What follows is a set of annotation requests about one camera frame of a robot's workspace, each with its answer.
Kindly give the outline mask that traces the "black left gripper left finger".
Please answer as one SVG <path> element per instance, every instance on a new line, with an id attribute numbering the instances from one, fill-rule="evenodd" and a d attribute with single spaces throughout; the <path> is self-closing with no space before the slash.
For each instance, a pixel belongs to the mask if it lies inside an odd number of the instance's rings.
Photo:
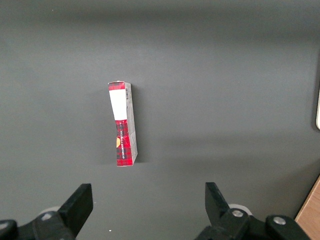
<path id="1" fill-rule="evenodd" d="M 93 210 L 92 185 L 81 184 L 58 210 L 47 210 L 25 225 L 0 221 L 2 240 L 75 240 Z"/>

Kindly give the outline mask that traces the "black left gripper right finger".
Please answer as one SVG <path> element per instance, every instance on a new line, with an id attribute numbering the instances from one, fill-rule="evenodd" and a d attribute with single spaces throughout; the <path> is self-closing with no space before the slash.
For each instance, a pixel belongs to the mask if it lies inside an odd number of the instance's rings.
<path id="1" fill-rule="evenodd" d="M 285 215 L 258 220 L 239 207 L 230 207 L 214 182 L 205 183 L 205 210 L 210 221 L 197 240 L 308 240 L 309 236 Z"/>

